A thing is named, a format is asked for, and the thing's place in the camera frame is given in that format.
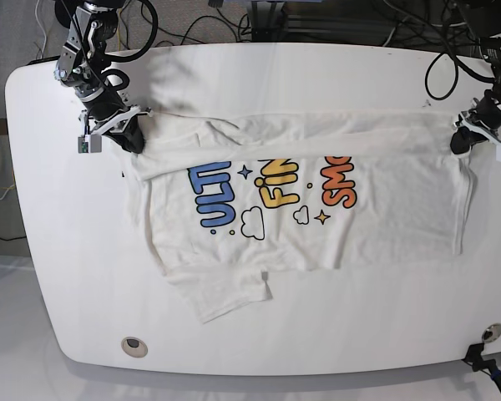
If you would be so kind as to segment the black aluminium frame stand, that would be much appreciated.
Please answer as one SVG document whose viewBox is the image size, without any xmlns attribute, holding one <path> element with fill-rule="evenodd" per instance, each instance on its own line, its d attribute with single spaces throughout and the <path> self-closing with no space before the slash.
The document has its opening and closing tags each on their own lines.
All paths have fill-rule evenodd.
<svg viewBox="0 0 501 401">
<path fill-rule="evenodd" d="M 379 1 L 247 1 L 255 42 L 382 46 L 401 19 Z"/>
</svg>

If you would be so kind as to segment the right table grommet hole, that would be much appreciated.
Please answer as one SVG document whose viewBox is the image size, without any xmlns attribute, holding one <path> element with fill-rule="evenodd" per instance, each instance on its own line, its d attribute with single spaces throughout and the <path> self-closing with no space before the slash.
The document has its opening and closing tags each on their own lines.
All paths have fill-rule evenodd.
<svg viewBox="0 0 501 401">
<path fill-rule="evenodd" d="M 501 323 L 488 326 L 482 334 L 483 343 L 493 343 L 501 337 Z"/>
</svg>

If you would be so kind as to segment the left table grommet hole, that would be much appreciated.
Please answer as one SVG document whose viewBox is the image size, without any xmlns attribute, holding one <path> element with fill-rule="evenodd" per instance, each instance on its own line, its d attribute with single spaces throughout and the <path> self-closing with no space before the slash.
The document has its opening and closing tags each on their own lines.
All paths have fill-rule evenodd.
<svg viewBox="0 0 501 401">
<path fill-rule="evenodd" d="M 121 341 L 122 350 L 132 358 L 144 358 L 148 354 L 145 342 L 135 337 L 126 337 Z"/>
</svg>

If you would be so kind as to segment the table grommet hole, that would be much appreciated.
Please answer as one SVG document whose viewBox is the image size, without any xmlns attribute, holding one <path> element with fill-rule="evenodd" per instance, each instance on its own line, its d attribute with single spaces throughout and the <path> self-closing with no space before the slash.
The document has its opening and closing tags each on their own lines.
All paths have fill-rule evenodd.
<svg viewBox="0 0 501 401">
<path fill-rule="evenodd" d="M 493 343 L 501 337 L 501 323 L 488 326 L 482 334 L 483 343 Z"/>
<path fill-rule="evenodd" d="M 122 350 L 132 358 L 144 358 L 148 354 L 145 342 L 135 337 L 126 337 L 121 341 Z"/>
</svg>

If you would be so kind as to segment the white printed T-shirt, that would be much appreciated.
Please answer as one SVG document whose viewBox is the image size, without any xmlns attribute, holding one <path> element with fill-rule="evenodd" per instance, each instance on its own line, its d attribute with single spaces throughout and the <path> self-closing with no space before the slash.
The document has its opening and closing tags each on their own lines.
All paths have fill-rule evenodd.
<svg viewBox="0 0 501 401">
<path fill-rule="evenodd" d="M 201 322 L 271 298 L 272 272 L 457 256 L 475 179 L 443 113 L 143 118 L 119 155 L 129 219 Z"/>
</svg>

